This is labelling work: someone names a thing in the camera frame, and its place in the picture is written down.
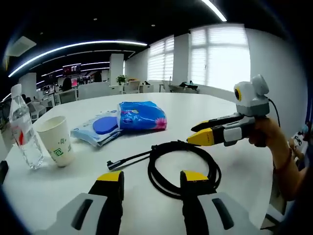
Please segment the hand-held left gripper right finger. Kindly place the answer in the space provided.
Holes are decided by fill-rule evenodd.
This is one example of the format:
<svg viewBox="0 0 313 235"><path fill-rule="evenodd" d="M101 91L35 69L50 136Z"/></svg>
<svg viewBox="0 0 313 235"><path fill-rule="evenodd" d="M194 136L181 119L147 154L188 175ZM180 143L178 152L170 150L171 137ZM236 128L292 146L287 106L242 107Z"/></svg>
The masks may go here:
<svg viewBox="0 0 313 235"><path fill-rule="evenodd" d="M248 211L224 192L216 192L208 177L180 172L182 214L188 235L259 235Z"/></svg>

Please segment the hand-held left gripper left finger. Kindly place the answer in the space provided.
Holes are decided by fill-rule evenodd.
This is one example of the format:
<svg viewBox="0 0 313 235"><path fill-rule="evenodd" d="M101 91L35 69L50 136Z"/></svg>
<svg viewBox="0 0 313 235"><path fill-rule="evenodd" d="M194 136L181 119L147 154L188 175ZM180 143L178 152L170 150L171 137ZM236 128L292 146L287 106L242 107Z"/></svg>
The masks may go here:
<svg viewBox="0 0 313 235"><path fill-rule="evenodd" d="M117 235L123 215L124 172L97 178L88 193L80 193L56 215L56 221L38 235Z"/></svg>

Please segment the person's right hand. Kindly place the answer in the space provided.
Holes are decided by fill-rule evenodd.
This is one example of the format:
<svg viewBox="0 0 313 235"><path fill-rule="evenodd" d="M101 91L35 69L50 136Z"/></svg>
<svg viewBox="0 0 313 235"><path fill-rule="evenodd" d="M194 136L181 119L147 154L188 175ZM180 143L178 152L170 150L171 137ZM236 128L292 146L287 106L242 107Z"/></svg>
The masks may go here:
<svg viewBox="0 0 313 235"><path fill-rule="evenodd" d="M250 132L248 141L256 147L267 146L270 149L281 148L287 143L281 128L268 117L255 120L254 129Z"/></svg>

